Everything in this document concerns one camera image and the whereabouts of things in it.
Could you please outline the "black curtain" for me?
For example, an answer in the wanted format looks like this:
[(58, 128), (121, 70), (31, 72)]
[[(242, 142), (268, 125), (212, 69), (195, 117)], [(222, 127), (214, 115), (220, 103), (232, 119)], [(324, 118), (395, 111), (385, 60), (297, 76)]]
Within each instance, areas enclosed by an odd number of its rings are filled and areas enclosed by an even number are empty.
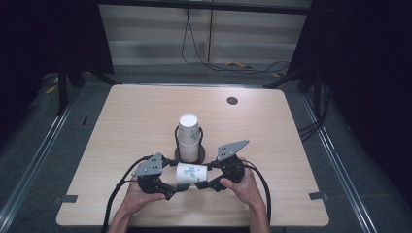
[(291, 68), (305, 65), (412, 208), (412, 0), (312, 0)]
[(114, 72), (94, 0), (0, 0), (0, 145), (19, 125), (42, 78), (65, 68)]

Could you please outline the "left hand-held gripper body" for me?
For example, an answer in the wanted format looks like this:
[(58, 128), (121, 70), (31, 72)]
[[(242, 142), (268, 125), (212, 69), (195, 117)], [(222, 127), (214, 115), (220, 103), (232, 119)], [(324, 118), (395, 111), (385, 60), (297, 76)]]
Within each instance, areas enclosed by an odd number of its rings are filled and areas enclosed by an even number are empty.
[(162, 193), (163, 195), (168, 195), (169, 186), (160, 178), (162, 170), (163, 155), (158, 152), (139, 165), (132, 173), (132, 176), (138, 179), (138, 184), (143, 192), (147, 194)]

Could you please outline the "flower print paper cup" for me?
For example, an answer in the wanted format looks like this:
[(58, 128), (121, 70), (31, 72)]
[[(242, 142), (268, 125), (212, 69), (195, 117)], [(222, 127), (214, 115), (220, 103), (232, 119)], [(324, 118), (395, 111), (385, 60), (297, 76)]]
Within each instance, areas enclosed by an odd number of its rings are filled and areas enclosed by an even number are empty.
[(176, 170), (176, 183), (177, 184), (192, 184), (199, 182), (207, 182), (206, 166), (179, 163)]

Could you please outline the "person's right hand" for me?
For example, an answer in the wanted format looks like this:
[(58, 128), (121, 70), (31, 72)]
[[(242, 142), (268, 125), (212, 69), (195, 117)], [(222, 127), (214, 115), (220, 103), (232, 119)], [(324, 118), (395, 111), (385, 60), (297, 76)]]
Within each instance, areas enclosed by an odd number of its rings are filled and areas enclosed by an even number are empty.
[(239, 183), (234, 183), (227, 178), (221, 178), (220, 183), (232, 190), (250, 209), (263, 209), (265, 205), (253, 172), (249, 168), (245, 168), (244, 172), (245, 175)]

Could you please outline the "black wire cup holder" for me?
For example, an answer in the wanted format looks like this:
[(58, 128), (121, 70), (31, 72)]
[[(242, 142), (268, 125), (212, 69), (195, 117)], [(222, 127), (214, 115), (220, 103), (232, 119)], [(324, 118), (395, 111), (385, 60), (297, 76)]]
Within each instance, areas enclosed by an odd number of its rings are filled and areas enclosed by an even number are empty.
[(206, 156), (205, 149), (202, 146), (204, 136), (203, 129), (199, 128), (199, 141), (194, 145), (184, 145), (181, 143), (178, 138), (178, 129), (179, 127), (176, 127), (175, 129), (175, 158), (181, 162), (200, 165)]

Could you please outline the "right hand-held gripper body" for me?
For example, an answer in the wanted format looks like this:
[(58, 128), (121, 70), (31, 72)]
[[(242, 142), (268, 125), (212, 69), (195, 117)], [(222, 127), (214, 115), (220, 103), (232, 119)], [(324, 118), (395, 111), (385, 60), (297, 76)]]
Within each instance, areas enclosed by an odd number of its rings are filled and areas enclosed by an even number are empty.
[(218, 147), (217, 162), (222, 174), (216, 178), (215, 190), (225, 190), (221, 184), (221, 178), (226, 178), (233, 183), (240, 183), (245, 174), (244, 164), (237, 156), (237, 152), (249, 144), (249, 140), (243, 140)]

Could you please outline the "person's left hand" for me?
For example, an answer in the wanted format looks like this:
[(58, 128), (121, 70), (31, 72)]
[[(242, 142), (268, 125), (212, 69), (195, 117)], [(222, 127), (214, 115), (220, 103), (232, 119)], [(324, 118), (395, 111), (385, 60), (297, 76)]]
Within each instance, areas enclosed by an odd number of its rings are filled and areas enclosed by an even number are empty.
[(142, 191), (138, 184), (138, 178), (132, 177), (120, 205), (119, 212), (123, 216), (132, 217), (134, 214), (142, 210), (148, 203), (164, 199), (165, 196), (162, 193), (148, 194)]

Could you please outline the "stack of white paper cups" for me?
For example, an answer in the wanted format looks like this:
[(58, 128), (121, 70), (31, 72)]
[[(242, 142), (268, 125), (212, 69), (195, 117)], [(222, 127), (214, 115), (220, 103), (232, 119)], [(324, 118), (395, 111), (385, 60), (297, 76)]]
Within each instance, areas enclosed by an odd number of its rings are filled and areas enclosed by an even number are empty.
[(177, 139), (181, 159), (188, 163), (196, 161), (200, 132), (198, 118), (195, 114), (186, 113), (180, 116)]

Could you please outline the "metal floor rail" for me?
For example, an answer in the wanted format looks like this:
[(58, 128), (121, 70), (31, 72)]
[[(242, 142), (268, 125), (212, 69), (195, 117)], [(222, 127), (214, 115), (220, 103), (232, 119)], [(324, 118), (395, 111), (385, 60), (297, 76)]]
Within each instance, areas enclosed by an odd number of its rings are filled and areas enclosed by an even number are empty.
[(364, 205), (357, 189), (355, 188), (340, 156), (339, 153), (330, 139), (326, 128), (319, 126), (317, 130), (319, 138), (325, 148), (328, 159), (333, 167), (335, 174), (340, 182), (341, 187), (348, 199), (352, 210), (360, 224), (363, 233), (378, 233), (375, 224), (369, 214), (368, 209)]
[(36, 180), (40, 169), (42, 168), (46, 158), (51, 150), (56, 138), (63, 128), (67, 117), (70, 115), (73, 105), (76, 103), (80, 88), (73, 90), (72, 96), (69, 98), (68, 104), (60, 111), (59, 114), (53, 117), (52, 123), (47, 134), (42, 138), (42, 142), (30, 158), (30, 162), (24, 169), (24, 173), (19, 177), (16, 186), (4, 204), (0, 207), (0, 232), (7, 232), (12, 224), (17, 212), (23, 203), (31, 185)]

